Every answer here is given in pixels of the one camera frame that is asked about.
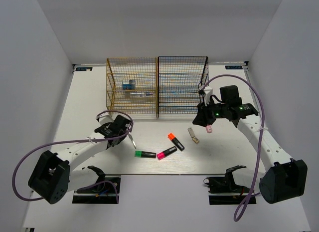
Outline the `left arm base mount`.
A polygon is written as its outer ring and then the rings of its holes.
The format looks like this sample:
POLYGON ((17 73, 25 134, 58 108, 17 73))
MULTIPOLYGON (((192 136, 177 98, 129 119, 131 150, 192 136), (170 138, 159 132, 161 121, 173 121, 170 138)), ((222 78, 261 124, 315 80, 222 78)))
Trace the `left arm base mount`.
POLYGON ((121 177, 105 177, 110 183, 103 183, 95 187, 77 190, 73 194, 73 204, 108 205, 118 204, 120 197, 121 177))

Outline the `pink eraser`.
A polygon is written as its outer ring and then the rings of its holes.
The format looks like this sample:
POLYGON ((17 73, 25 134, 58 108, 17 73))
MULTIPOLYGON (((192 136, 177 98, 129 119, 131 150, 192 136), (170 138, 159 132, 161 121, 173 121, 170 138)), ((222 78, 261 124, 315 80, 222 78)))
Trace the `pink eraser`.
POLYGON ((210 134, 210 133, 212 133, 212 127, 210 126, 210 125, 207 125, 206 127, 205 127, 205 129, 206 129, 206 132, 208 133, 208 134, 210 134))

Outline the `blue tape dispenser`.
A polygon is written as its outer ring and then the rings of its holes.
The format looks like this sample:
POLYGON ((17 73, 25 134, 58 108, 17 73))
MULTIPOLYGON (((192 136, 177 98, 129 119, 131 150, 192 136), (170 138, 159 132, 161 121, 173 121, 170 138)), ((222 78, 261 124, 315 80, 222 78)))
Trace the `blue tape dispenser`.
POLYGON ((136 81, 134 79, 124 80, 122 81, 122 90, 133 91, 136 89, 136 81))

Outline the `black handled scissors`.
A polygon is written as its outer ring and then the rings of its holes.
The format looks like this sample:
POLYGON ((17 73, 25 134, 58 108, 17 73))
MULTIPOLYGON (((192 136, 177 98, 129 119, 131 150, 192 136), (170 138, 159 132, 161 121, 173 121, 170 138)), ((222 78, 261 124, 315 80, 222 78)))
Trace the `black handled scissors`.
POLYGON ((133 147, 136 149, 137 147, 136 147, 135 141, 134 141, 134 139, 133 139, 133 136, 132 136, 132 134, 131 134, 131 131, 132 131, 132 128, 133 128, 133 127, 132 127, 132 125, 131 125, 130 123, 128 123, 128 124, 126 125, 126 127, 127 127, 127 136, 129 137, 131 143, 133 144, 133 147))

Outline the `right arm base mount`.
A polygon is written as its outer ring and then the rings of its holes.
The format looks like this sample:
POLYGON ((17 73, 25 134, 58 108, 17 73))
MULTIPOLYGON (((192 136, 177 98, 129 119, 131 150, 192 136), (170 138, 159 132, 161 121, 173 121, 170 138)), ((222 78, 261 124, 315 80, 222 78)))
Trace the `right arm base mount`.
POLYGON ((239 205, 250 190, 245 186, 231 184, 225 176, 206 177, 203 183, 208 188, 211 206, 239 205))

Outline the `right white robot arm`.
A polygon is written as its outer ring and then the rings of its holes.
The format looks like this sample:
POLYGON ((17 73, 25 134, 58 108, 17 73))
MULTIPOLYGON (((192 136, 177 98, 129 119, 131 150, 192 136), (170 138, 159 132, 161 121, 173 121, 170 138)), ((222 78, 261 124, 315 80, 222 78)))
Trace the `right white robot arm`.
POLYGON ((254 191, 260 192, 266 202, 274 204, 304 194, 308 167, 303 160, 295 160, 262 127, 262 119, 255 107, 244 104, 235 85, 220 88, 221 101, 215 103, 212 88, 201 86, 203 101, 197 106, 194 125, 207 127, 216 119, 227 119, 260 152, 265 172, 258 173, 254 191))

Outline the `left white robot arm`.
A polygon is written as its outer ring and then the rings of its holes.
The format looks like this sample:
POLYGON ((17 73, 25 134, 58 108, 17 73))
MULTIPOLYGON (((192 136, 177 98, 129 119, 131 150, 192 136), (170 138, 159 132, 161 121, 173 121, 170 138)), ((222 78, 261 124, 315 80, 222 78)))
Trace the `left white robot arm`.
POLYGON ((105 187, 105 173, 82 163, 120 144, 132 129, 133 121, 117 115, 114 121, 100 124, 82 143, 60 152, 43 152, 29 178, 28 185, 50 204, 55 204, 69 191, 91 188, 99 192, 105 187))

